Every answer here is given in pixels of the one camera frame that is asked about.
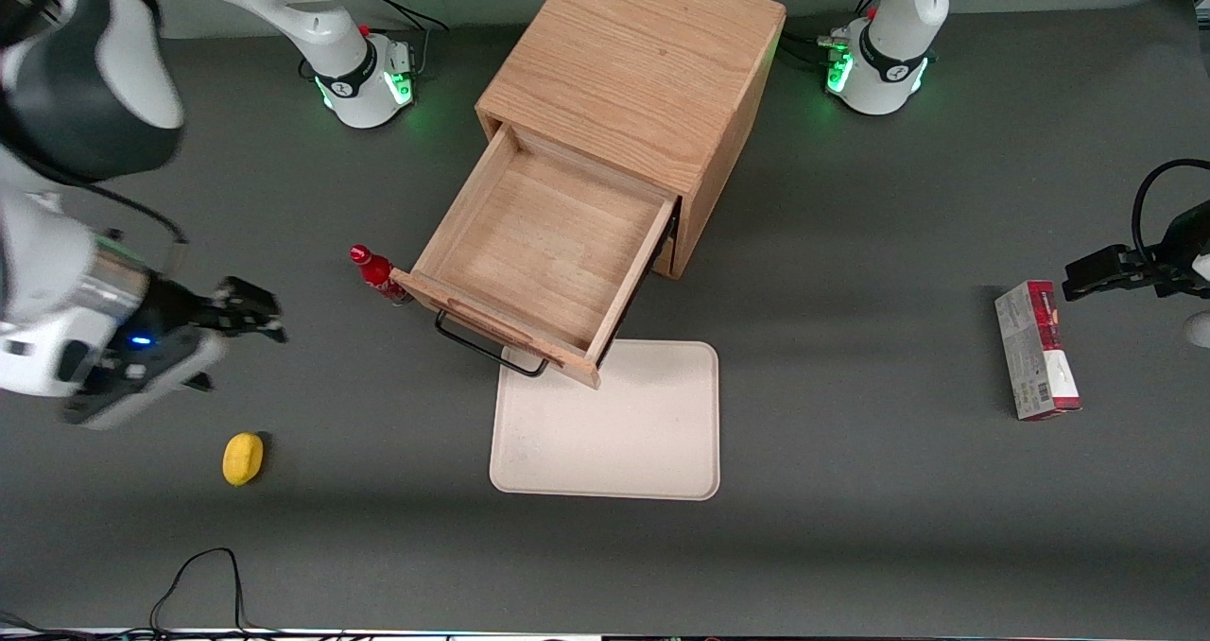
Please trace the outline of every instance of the bottle cap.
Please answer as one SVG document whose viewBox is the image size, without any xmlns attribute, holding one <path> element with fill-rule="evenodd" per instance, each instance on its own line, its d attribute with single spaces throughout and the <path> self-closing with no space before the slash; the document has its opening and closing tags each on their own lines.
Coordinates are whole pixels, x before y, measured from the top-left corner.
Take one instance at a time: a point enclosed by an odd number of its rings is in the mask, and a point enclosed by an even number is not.
<svg viewBox="0 0 1210 641">
<path fill-rule="evenodd" d="M 371 254 L 370 249 L 367 249 L 365 246 L 355 244 L 353 248 L 348 250 L 348 256 L 352 261 L 357 262 L 358 266 L 364 266 L 367 262 L 370 262 L 374 254 Z"/>
</svg>

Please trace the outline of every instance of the red bottle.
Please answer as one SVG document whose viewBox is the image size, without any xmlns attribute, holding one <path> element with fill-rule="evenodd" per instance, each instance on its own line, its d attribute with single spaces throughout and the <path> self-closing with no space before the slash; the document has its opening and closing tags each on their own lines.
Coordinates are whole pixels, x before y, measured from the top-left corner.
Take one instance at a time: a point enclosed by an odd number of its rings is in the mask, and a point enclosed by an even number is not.
<svg viewBox="0 0 1210 641">
<path fill-rule="evenodd" d="M 405 305 L 411 300 L 407 289 L 391 279 L 391 261 L 387 261 L 385 256 L 371 253 L 370 249 L 364 248 L 362 244 L 355 244 L 348 250 L 348 256 L 352 261 L 357 262 L 365 283 L 375 288 L 378 293 L 381 293 L 386 300 L 392 301 L 394 305 Z"/>
</svg>

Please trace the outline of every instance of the white tray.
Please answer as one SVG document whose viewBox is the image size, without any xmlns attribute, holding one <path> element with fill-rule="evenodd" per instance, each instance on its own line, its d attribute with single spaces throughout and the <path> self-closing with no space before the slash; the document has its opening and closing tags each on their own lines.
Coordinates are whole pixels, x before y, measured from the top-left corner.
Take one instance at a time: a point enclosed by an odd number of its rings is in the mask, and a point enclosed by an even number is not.
<svg viewBox="0 0 1210 641">
<path fill-rule="evenodd" d="M 537 358 L 508 351 L 531 369 Z M 703 501 L 719 489 L 719 357 L 699 342 L 615 340 L 600 391 L 500 369 L 491 483 L 532 495 Z"/>
</svg>

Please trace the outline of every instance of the cabinet top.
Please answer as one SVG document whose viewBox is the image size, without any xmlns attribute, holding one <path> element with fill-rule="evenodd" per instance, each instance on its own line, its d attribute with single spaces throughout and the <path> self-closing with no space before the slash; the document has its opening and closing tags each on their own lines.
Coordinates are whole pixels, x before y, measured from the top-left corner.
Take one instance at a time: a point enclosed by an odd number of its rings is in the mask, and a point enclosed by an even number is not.
<svg viewBox="0 0 1210 641">
<path fill-rule="evenodd" d="M 477 110 L 692 194 L 784 19 L 772 0 L 546 0 Z"/>
</svg>

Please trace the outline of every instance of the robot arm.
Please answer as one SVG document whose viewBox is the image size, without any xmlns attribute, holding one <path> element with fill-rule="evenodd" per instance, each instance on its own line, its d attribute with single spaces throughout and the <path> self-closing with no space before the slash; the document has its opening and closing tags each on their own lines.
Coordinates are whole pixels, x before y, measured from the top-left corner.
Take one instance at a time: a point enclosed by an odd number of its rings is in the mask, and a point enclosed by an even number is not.
<svg viewBox="0 0 1210 641">
<path fill-rule="evenodd" d="M 374 128 L 413 99 L 411 50 L 381 34 L 363 34 L 341 6 L 298 11 L 299 2 L 332 0 L 225 0 L 273 24 L 315 69 L 324 103 L 342 123 Z"/>
<path fill-rule="evenodd" d="M 834 29 L 825 46 L 843 54 L 829 73 L 828 89 L 864 115 L 889 115 L 920 88 L 926 52 L 950 0 L 882 0 L 872 19 L 859 16 Z"/>
<path fill-rule="evenodd" d="M 1210 202 L 1176 215 L 1159 244 L 1145 244 L 1141 232 L 1142 206 L 1151 185 L 1175 167 L 1210 171 L 1203 158 L 1176 158 L 1162 163 L 1139 187 L 1130 215 L 1133 246 L 1112 244 L 1067 266 L 1062 284 L 1067 301 L 1077 301 L 1111 288 L 1154 288 L 1156 296 L 1210 298 Z M 1210 312 L 1193 314 L 1185 322 L 1189 343 L 1210 348 Z"/>
<path fill-rule="evenodd" d="M 0 388 L 70 397 L 69 422 L 108 428 L 165 392 L 206 389 L 226 336 L 284 334 L 264 289 L 227 278 L 195 296 L 60 212 L 64 185 L 133 206 L 94 181 L 168 162 L 184 120 L 155 0 L 62 2 L 57 27 L 0 34 Z"/>
</svg>

